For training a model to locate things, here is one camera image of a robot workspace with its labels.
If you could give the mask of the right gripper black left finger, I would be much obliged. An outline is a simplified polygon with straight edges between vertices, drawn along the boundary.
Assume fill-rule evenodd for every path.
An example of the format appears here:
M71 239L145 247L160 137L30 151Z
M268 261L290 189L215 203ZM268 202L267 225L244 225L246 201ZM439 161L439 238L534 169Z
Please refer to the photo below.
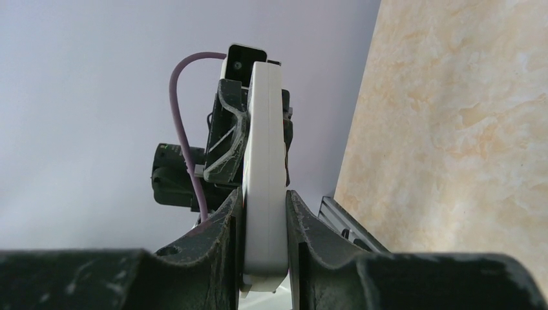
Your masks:
M236 309L242 191L155 253L144 249L1 252L2 309Z

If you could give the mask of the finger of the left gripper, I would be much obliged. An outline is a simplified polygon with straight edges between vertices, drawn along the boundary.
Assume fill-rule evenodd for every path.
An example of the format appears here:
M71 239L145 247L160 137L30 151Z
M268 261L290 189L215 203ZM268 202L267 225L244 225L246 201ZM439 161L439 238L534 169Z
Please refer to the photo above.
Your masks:
M290 173L288 167L288 153L293 140L293 122L291 117L293 109L290 107L290 92L282 89L282 112L283 112L283 128L284 128L284 145L285 151L285 169L286 169L286 186L290 184Z

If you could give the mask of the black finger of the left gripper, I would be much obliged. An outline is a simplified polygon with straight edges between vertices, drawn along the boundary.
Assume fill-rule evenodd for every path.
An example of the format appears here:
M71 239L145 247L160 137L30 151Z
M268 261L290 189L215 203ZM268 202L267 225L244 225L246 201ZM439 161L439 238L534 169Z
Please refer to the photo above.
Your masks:
M239 81L220 79L205 151L205 181L216 185L242 184L249 122L248 90Z

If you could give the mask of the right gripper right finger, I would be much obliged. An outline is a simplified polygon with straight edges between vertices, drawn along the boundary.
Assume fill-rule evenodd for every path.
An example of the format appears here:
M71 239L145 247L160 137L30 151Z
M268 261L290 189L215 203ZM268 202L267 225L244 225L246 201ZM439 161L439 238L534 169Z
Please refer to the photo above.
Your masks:
M546 309L524 266L504 254L372 253L286 195L294 309Z

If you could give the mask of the white remote control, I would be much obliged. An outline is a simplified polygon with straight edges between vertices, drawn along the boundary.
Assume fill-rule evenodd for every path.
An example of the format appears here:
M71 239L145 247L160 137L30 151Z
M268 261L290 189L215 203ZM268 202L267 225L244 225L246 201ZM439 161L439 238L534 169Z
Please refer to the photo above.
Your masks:
M246 233L240 290L244 294L276 291L288 273L280 66L263 62L253 65L248 115L242 184Z

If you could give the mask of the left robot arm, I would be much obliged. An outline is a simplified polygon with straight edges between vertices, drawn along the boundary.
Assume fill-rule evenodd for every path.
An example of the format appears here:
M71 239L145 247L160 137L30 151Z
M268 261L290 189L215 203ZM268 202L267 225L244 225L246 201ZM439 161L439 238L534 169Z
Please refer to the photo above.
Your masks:
M154 199L162 205L200 210L193 186L202 186L209 212L240 187L253 215L282 213L290 184L288 150L293 139L290 92L274 93L275 83L246 89L221 79L208 115L204 148L161 143L153 159Z

